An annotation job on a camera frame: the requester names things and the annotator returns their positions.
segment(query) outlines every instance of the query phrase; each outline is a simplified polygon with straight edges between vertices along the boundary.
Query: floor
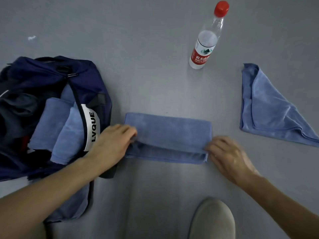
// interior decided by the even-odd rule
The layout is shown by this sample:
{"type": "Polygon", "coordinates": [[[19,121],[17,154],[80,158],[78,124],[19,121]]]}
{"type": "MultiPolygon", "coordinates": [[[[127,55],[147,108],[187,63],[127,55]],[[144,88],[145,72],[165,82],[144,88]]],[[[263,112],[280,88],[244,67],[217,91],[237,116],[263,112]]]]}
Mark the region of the floor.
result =
{"type": "MultiPolygon", "coordinates": [[[[196,36],[219,0],[1,0],[0,66],[19,56],[92,60],[126,112],[210,120],[239,141],[275,186],[319,213],[318,148],[239,130],[241,69],[258,64],[319,132],[319,0],[228,0],[221,40],[206,67],[188,65],[196,36]]],[[[3,196],[25,179],[0,183],[3,196]]],[[[82,218],[53,225],[54,238],[187,238],[206,197],[234,214],[236,237],[287,238],[257,203],[211,164],[124,160],[98,178],[82,218]]]]}

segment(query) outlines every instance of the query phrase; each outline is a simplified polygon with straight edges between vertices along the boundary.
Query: red bottle cap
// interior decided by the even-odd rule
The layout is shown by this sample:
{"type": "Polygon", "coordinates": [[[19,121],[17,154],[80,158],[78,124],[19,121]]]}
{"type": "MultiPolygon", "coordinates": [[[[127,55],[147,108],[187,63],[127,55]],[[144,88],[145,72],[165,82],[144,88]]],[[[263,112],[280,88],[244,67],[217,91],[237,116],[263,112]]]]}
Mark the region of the red bottle cap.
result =
{"type": "Polygon", "coordinates": [[[215,7],[214,14],[216,17],[225,17],[229,9],[229,4],[226,1],[220,1],[215,7]]]}

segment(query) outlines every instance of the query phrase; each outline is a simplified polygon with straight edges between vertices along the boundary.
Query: navy blue bag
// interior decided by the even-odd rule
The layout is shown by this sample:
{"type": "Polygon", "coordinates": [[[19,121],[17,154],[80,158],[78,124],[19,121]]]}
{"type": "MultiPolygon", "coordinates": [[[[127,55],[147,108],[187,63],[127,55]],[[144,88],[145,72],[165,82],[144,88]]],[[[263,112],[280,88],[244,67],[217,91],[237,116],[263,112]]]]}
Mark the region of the navy blue bag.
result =
{"type": "MultiPolygon", "coordinates": [[[[59,98],[66,84],[69,84],[73,91],[83,121],[84,141],[86,141],[72,160],[74,161],[83,157],[96,141],[99,133],[110,125],[112,102],[101,75],[93,62],[74,60],[63,56],[38,59],[19,57],[14,63],[4,68],[0,74],[0,102],[15,93],[36,94],[39,91],[46,90],[48,91],[45,93],[46,99],[54,96],[51,94],[55,94],[59,98]]],[[[27,154],[23,149],[21,150],[21,144],[22,147],[23,144],[26,147],[26,140],[32,135],[34,125],[41,116],[44,108],[41,101],[39,101],[39,107],[30,116],[32,122],[28,120],[30,117],[23,119],[23,121],[28,122],[27,128],[29,129],[24,130],[27,133],[26,136],[14,138],[14,142],[10,144],[4,142],[5,140],[0,140],[0,181],[25,176],[28,176],[30,180],[43,178],[65,167],[65,165],[51,162],[51,152],[49,151],[42,150],[27,154]]],[[[1,122],[1,120],[0,124],[0,135],[3,136],[16,129],[8,126],[5,122],[1,122]]],[[[100,177],[112,178],[115,170],[116,166],[100,177]]]]}

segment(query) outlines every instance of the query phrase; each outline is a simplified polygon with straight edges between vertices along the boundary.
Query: water bottle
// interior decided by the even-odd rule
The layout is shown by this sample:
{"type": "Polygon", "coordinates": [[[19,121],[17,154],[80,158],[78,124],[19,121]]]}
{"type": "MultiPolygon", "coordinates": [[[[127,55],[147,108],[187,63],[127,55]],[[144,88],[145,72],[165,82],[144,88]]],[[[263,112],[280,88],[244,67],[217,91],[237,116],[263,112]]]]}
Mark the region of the water bottle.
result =
{"type": "Polygon", "coordinates": [[[227,14],[228,9],[228,2],[220,1],[215,7],[213,19],[209,19],[203,25],[201,32],[198,35],[195,48],[189,58],[189,65],[193,69],[201,69],[204,67],[220,37],[224,17],[227,14]]]}

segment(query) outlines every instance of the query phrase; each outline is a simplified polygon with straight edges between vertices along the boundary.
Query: forearm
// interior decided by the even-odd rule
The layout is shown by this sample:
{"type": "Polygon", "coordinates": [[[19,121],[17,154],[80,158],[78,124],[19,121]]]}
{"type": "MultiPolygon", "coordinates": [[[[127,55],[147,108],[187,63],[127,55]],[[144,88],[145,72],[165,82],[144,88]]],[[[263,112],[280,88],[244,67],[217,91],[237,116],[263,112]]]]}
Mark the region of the forearm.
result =
{"type": "Polygon", "coordinates": [[[258,175],[242,186],[278,225],[292,238],[319,238],[319,217],[289,198],[258,175]]]}
{"type": "Polygon", "coordinates": [[[1,238],[23,236],[76,191],[94,180],[99,175],[96,170],[88,159],[78,159],[41,181],[0,199],[1,238]]]}

